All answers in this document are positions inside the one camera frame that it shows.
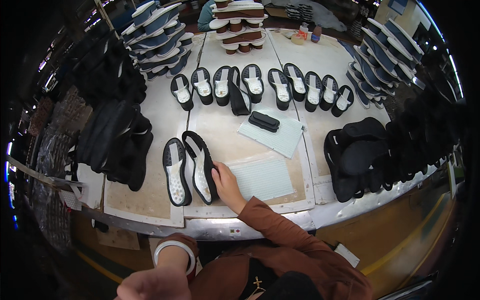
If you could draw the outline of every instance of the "white bangle bracelet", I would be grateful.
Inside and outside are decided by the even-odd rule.
[[[177,240],[168,240],[166,242],[160,243],[156,247],[155,253],[154,253],[155,267],[158,264],[158,254],[160,253],[160,251],[162,251],[163,248],[167,246],[177,246],[184,249],[188,253],[188,256],[190,257],[190,267],[188,268],[186,274],[187,275],[190,274],[193,271],[193,268],[195,268],[195,264],[196,264],[195,256],[193,255],[193,251],[187,245]]]

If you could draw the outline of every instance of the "blue shirt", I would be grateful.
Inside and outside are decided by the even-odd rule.
[[[199,31],[210,31],[210,22],[213,20],[213,8],[210,5],[215,4],[214,0],[209,0],[202,7],[200,16],[198,17],[198,30]]]

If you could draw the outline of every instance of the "woman's hand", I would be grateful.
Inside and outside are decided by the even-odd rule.
[[[172,265],[139,271],[125,278],[115,300],[190,300],[185,270]]]
[[[122,281],[115,300],[190,300],[185,274],[188,261],[188,254],[181,247],[165,247],[158,254],[155,269],[132,273]]]
[[[215,181],[218,196],[235,214],[239,215],[247,201],[240,193],[237,178],[225,164],[218,161],[214,161],[213,164],[218,168],[218,171],[212,169],[212,177]]]

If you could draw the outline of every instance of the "brown jacket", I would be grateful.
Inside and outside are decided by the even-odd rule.
[[[190,283],[192,299],[237,300],[247,284],[251,257],[272,268],[279,277],[287,271],[308,275],[325,300],[372,299],[372,286],[360,271],[257,198],[250,199],[238,219],[279,247],[254,245],[223,253]],[[197,243],[190,237],[173,234],[164,240],[181,241],[195,256],[198,254]]]

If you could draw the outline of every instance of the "yellow floor line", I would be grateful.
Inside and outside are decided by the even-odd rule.
[[[405,279],[405,281],[400,285],[399,289],[402,288],[402,287],[413,277],[413,275],[418,271],[418,269],[420,269],[421,265],[425,262],[425,260],[426,260],[427,257],[430,255],[430,253],[432,252],[432,250],[435,248],[435,245],[437,244],[438,240],[440,239],[440,237],[442,236],[442,234],[443,234],[443,232],[444,232],[445,227],[447,226],[448,220],[450,219],[450,215],[452,214],[452,211],[453,211],[454,206],[455,206],[455,204],[453,204],[452,207],[450,208],[450,211],[448,212],[447,219],[445,220],[445,223],[444,223],[444,225],[442,226],[442,229],[440,230],[440,233],[438,234],[437,238],[436,238],[435,241],[433,242],[432,246],[430,247],[430,249],[428,249],[427,254],[423,257],[423,259],[422,259],[422,260],[420,261],[420,263],[417,265],[417,267],[415,268],[415,270],[413,270],[413,272],[410,273],[410,275],[408,276],[408,278]]]
[[[77,255],[80,256],[87,264],[91,265],[94,269],[105,275],[106,277],[110,278],[111,280],[120,284],[123,281],[123,278],[118,277],[117,275],[113,274],[109,270],[105,269],[104,267],[100,266],[96,262],[94,262],[90,257],[86,256],[85,254],[81,253],[80,251],[76,250]]]
[[[389,253],[387,253],[384,257],[382,257],[381,259],[377,260],[376,262],[374,262],[373,264],[363,268],[361,270],[361,272],[367,276],[368,274],[370,274],[371,272],[375,271],[376,269],[378,269],[381,265],[385,264],[387,261],[389,261],[390,259],[392,259],[392,257],[394,257],[398,252],[400,252],[400,250],[402,250],[417,234],[419,234],[423,228],[423,226],[425,226],[425,224],[428,222],[428,220],[432,217],[433,213],[435,212],[435,210],[437,209],[437,207],[440,205],[440,202],[442,202],[442,199],[443,197],[445,196],[445,194],[447,193],[443,193],[440,198],[438,198],[437,200],[437,203],[435,204],[435,206],[432,208],[432,210],[429,212],[429,214],[424,218],[424,220],[417,226],[417,228],[415,228],[412,233],[410,233],[410,235],[404,239],[398,246],[396,246],[395,248],[393,248]]]

